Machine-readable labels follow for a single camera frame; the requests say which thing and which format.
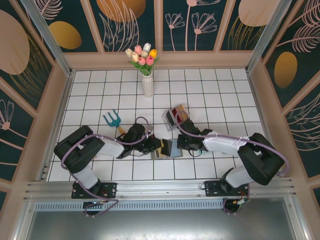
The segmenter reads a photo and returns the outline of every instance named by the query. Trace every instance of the wooden handle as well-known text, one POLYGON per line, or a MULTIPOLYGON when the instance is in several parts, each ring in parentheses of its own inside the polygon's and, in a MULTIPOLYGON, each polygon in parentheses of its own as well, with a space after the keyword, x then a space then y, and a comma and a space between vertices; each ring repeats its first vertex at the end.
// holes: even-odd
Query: wooden handle
POLYGON ((118 126, 118 131, 121 133, 121 134, 125 134, 126 132, 122 129, 122 127, 118 126))

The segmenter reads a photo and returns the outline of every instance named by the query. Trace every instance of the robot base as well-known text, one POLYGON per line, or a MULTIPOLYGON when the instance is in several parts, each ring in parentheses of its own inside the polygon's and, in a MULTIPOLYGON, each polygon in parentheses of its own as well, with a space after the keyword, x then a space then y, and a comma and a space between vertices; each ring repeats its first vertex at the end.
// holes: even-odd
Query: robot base
POLYGON ((241 189, 244 194, 248 195, 248 184, 243 184, 239 188, 231 188, 230 191, 225 192, 221 188, 220 180, 204 182, 204 190, 207 197, 241 197, 241 191, 239 189, 241 189))
MULTIPOLYGON (((99 188, 98 195, 107 199, 116 198, 117 184, 115 182, 103 182, 99 188)), ((74 182, 72 184, 72 199, 95 199, 79 185, 79 183, 74 182)))

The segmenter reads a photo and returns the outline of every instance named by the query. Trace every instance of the blue hand rake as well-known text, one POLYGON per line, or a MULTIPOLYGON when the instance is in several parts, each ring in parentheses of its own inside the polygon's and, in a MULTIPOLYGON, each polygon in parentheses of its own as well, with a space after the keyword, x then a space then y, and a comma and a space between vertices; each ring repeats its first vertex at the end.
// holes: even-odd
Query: blue hand rake
POLYGON ((119 130, 119 132, 120 132, 121 134, 125 134, 126 132, 122 129, 122 127, 119 126, 119 125, 120 125, 120 122, 121 122, 121 118, 120 118, 119 115, 116 113, 116 110, 113 109, 113 113, 115 114, 116 119, 114 119, 114 118, 111 116, 110 112, 108 112, 108 115, 109 115, 109 117, 111 118, 111 122, 108 121, 106 115, 103 115, 104 120, 106 121, 106 123, 107 123, 110 127, 116 127, 116 128, 118 128, 118 130, 119 130))

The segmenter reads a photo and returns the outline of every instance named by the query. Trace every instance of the pink tulip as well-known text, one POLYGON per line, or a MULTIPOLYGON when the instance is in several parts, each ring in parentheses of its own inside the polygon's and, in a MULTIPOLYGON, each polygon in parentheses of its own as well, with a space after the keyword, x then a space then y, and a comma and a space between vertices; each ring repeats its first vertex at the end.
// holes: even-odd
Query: pink tulip
POLYGON ((139 57, 139 64, 140 65, 145 65, 146 64, 146 59, 145 58, 143 58, 143 57, 139 57))
POLYGON ((154 64, 155 60, 152 56, 148 56, 145 60, 146 64, 151 66, 152 64, 154 64))
POLYGON ((137 45, 134 47, 134 51, 138 54, 138 55, 141 55, 141 52, 142 52, 142 48, 140 45, 137 45))

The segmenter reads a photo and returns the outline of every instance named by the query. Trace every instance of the tulip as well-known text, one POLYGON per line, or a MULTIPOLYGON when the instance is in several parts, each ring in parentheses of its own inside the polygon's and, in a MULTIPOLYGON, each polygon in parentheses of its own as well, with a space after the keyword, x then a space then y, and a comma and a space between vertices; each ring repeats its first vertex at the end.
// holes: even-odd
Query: tulip
POLYGON ((143 46, 143 50, 146 51, 147 53, 150 52, 150 49, 151 49, 151 44, 150 44, 150 43, 146 43, 146 44, 143 46))
POLYGON ((139 55, 136 52, 132 53, 132 61, 137 63, 139 61, 139 55))
POLYGON ((130 48, 128 48, 128 49, 125 50, 125 54, 126 54, 129 58, 132 58, 132 53, 133 53, 133 51, 132 51, 130 48))
POLYGON ((149 54, 147 53, 147 51, 145 51, 145 50, 143 50, 142 52, 141 52, 141 57, 143 57, 143 58, 147 58, 149 56, 149 54))
POLYGON ((146 59, 145 58, 143 58, 143 57, 139 57, 139 64, 140 65, 145 65, 146 64, 146 59))
POLYGON ((146 62, 146 64, 147 64, 148 66, 152 66, 152 64, 154 64, 155 60, 154 60, 154 58, 153 58, 152 56, 148 56, 148 57, 146 58, 145 62, 146 62))
POLYGON ((136 54, 141 55, 141 52, 142 52, 141 46, 140 45, 135 46, 134 51, 136 52, 136 54))
POLYGON ((151 57, 153 57, 153 58, 155 59, 156 56, 157 56, 157 50, 152 49, 152 50, 149 52, 149 56, 151 56, 151 57))

